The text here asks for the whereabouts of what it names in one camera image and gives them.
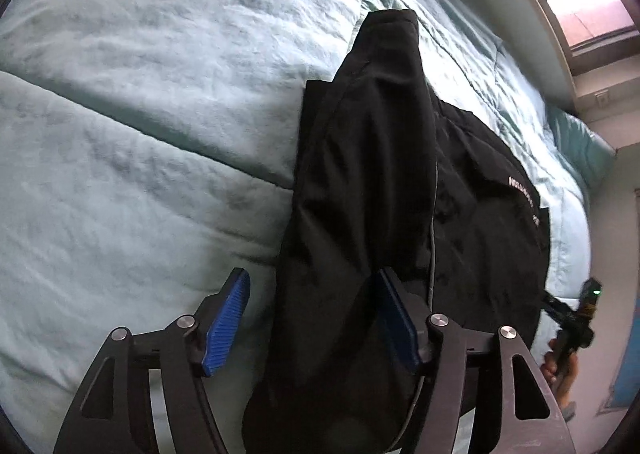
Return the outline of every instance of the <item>ribbed blue pad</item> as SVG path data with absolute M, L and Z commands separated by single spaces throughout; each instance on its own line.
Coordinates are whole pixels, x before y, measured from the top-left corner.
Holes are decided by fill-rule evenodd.
M 221 368 L 231 350 L 236 331 L 251 291 L 249 275 L 244 272 L 231 289 L 217 319 L 207 331 L 207 349 L 202 359 L 202 369 L 211 376 Z
M 374 277 L 378 311 L 382 317 L 385 338 L 395 350 L 398 360 L 411 373 L 422 365 L 418 355 L 418 334 L 400 300 L 396 288 L 383 275 Z

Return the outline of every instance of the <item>blue gripper pad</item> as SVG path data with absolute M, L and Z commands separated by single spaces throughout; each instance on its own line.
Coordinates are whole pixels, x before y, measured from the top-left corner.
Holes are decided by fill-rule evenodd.
M 240 319 L 249 301 L 251 281 L 249 274 L 243 272 L 236 280 L 218 316 L 207 331 L 206 350 L 202 359 L 205 376 L 212 376 L 221 368 L 229 355 L 234 342 Z
M 420 353 L 427 342 L 428 308 L 417 295 L 404 290 L 392 269 L 376 272 L 372 280 L 386 339 L 402 365 L 416 373 L 426 360 Z

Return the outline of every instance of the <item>metal screw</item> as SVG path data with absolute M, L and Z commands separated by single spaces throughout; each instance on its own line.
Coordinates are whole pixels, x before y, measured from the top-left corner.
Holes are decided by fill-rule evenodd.
M 431 320 L 431 324 L 433 324 L 434 326 L 446 326 L 447 324 L 449 324 L 449 317 L 443 315 L 442 313 L 434 313 L 433 315 L 431 315 L 431 317 L 429 317 L 429 320 Z
M 123 340 L 127 336 L 127 330 L 124 328 L 116 328 L 111 332 L 112 340 Z
M 512 328 L 511 326 L 502 326 L 500 328 L 500 335 L 502 335 L 506 339 L 514 339 L 516 338 L 517 334 L 518 333 L 516 332 L 515 328 Z
M 193 315 L 183 315 L 178 319 L 178 328 L 190 328 L 196 323 Z

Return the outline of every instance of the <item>window frame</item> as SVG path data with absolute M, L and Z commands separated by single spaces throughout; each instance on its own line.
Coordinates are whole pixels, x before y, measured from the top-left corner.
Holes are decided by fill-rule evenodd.
M 581 75 L 620 59 L 640 54 L 640 8 L 635 0 L 620 0 L 634 22 L 633 27 L 620 28 L 574 47 L 569 46 L 558 18 L 546 0 L 538 0 L 566 58 L 572 75 Z

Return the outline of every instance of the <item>person's arm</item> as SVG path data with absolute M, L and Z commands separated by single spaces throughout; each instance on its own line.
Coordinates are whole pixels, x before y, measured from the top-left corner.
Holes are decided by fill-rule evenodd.
M 546 352 L 545 362 L 540 366 L 540 370 L 546 382 L 552 385 L 556 381 L 556 371 L 558 370 L 558 365 L 556 365 L 554 358 L 556 339 L 549 341 L 549 347 L 551 351 Z M 578 376 L 578 355 L 573 353 L 569 357 L 567 374 L 556 391 L 556 402 L 558 402 L 558 407 L 560 407 L 565 421 L 569 421 L 575 416 L 575 402 L 570 401 L 570 390 L 571 386 L 574 385 L 576 376 Z

